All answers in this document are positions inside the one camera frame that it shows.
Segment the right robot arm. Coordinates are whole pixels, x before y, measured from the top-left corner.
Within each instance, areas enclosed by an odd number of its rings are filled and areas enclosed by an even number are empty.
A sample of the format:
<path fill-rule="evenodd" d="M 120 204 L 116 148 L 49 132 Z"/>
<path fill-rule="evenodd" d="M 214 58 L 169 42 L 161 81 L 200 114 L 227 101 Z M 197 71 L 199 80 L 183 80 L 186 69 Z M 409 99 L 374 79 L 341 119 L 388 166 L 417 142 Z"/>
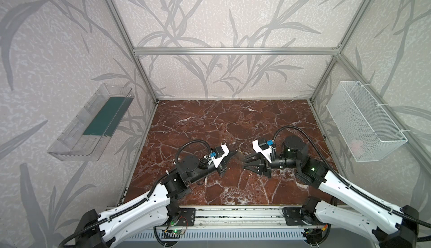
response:
<path fill-rule="evenodd" d="M 274 169 L 292 168 L 299 181 L 332 196 L 330 203 L 310 196 L 299 211 L 283 209 L 288 223 L 301 220 L 322 225 L 314 232 L 304 232 L 310 245 L 320 245 L 326 237 L 324 231 L 329 231 L 331 225 L 365 237 L 381 248 L 414 248 L 419 241 L 418 211 L 408 205 L 401 208 L 389 204 L 354 186 L 324 161 L 311 158 L 301 138 L 285 138 L 280 154 L 273 140 L 261 138 L 252 146 L 254 153 L 245 158 L 245 169 L 271 177 Z"/>

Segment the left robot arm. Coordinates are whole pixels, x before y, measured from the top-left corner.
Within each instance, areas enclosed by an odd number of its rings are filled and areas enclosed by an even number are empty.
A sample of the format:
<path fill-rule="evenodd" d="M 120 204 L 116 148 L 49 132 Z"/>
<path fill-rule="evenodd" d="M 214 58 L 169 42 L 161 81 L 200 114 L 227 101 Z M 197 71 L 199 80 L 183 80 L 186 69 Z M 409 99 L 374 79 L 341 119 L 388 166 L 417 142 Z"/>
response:
<path fill-rule="evenodd" d="M 75 248 L 114 248 L 129 237 L 150 228 L 172 225 L 181 217 L 178 201 L 194 184 L 217 172 L 223 176 L 236 151 L 217 147 L 210 160 L 189 155 L 156 181 L 146 193 L 118 207 L 86 212 L 73 234 Z"/>

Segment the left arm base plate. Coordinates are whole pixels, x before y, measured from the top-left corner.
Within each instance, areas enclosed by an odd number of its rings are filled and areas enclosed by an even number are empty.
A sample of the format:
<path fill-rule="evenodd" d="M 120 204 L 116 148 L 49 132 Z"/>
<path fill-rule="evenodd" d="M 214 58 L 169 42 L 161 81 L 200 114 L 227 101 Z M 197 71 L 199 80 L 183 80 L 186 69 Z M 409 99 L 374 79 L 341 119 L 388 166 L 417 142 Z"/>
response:
<path fill-rule="evenodd" d="M 169 226 L 193 226 L 196 219 L 195 208 L 180 207 L 172 218 L 169 219 Z"/>

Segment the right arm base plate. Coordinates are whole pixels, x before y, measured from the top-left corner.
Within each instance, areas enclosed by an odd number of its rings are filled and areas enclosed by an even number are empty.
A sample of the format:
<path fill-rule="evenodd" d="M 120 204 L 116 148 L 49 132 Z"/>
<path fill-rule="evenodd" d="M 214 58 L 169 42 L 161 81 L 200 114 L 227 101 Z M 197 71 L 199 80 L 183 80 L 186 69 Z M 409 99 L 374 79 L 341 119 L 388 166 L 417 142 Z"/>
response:
<path fill-rule="evenodd" d="M 314 213 L 302 207 L 284 207 L 282 214 L 287 226 L 325 226 L 325 223 L 319 221 Z"/>

